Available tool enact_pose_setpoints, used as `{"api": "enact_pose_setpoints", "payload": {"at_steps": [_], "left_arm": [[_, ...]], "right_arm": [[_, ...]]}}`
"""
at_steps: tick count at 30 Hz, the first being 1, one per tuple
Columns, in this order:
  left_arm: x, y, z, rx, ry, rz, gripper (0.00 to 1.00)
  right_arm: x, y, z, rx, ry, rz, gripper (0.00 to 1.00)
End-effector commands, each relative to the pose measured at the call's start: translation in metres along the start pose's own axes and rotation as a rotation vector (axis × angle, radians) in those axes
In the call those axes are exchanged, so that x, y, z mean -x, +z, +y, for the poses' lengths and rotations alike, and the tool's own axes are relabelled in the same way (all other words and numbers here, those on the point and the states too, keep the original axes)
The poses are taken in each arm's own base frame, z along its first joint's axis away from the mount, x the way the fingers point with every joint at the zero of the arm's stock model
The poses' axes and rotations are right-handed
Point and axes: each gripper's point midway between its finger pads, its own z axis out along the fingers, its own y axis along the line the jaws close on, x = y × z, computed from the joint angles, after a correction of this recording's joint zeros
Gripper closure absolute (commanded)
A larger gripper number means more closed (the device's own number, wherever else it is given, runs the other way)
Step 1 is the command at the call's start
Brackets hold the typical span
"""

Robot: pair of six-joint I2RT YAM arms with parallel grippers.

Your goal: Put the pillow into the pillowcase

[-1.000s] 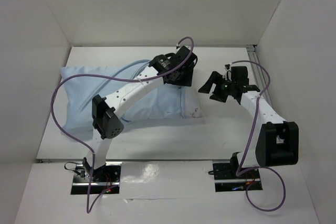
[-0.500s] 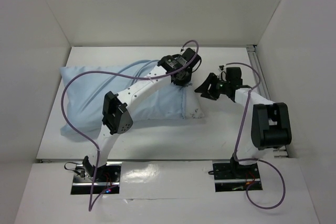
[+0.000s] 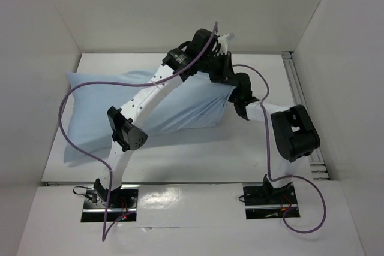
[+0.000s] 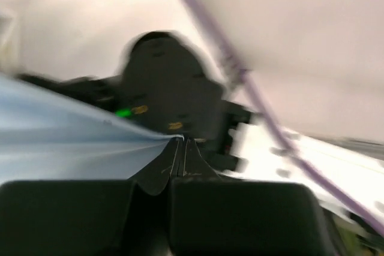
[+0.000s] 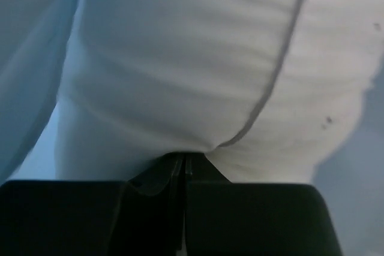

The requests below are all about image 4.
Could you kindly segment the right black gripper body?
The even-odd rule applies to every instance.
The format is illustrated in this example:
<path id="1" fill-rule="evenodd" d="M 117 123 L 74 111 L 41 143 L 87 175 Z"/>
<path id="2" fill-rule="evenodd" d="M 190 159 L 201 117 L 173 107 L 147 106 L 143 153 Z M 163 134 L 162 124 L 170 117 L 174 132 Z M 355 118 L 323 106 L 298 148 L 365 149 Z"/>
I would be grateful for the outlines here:
<path id="1" fill-rule="evenodd" d="M 152 31 L 131 45 L 115 77 L 67 81 L 22 73 L 19 79 L 87 103 L 163 134 L 193 138 L 203 158 L 218 171 L 240 171 L 234 156 L 235 129 L 251 112 L 226 100 L 196 52 L 174 34 Z"/>

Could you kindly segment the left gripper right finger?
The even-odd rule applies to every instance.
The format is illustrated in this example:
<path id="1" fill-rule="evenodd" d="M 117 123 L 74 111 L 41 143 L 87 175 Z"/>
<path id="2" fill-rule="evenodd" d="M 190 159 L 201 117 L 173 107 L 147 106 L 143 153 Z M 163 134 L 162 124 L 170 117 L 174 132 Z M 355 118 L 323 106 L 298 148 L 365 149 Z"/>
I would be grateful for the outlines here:
<path id="1" fill-rule="evenodd" d="M 197 178 L 198 180 L 218 180 L 223 178 L 203 159 L 197 143 L 192 138 L 172 138 L 175 154 L 171 168 L 171 179 Z"/>

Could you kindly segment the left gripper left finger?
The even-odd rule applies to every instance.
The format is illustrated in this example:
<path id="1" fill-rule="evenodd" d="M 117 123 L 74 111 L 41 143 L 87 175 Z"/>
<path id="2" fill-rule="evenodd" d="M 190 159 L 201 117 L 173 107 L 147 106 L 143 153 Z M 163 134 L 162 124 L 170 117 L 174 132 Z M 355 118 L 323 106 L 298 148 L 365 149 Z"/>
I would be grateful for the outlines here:
<path id="1" fill-rule="evenodd" d="M 175 163 L 178 162 L 184 140 L 172 138 L 163 151 L 129 180 L 148 195 L 158 195 L 166 187 Z"/>

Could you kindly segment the light blue pillowcase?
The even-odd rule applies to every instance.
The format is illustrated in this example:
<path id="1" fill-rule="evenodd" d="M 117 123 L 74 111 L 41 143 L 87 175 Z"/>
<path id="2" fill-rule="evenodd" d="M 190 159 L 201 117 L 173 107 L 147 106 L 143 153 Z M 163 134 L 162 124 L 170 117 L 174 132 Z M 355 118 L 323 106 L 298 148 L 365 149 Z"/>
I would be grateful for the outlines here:
<path id="1" fill-rule="evenodd" d="M 170 136 L 1 76 L 1 182 L 128 179 Z"/>

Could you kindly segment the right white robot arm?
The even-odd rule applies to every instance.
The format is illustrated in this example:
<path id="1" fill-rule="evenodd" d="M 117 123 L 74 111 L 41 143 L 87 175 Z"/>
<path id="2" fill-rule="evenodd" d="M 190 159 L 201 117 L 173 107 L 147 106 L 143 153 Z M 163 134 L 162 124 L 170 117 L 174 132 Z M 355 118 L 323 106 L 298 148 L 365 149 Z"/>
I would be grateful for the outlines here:
<path id="1" fill-rule="evenodd" d="M 20 78 L 152 131 L 182 134 L 214 170 L 230 177 L 307 184 L 327 208 L 377 233 L 362 214 L 362 194 L 354 194 L 353 204 L 346 186 L 357 175 L 383 180 L 378 160 L 359 153 L 359 143 L 329 144 L 277 128 L 262 107 L 251 112 L 226 100 L 197 53 L 170 32 L 137 38 L 115 77 L 59 81 L 22 73 Z"/>

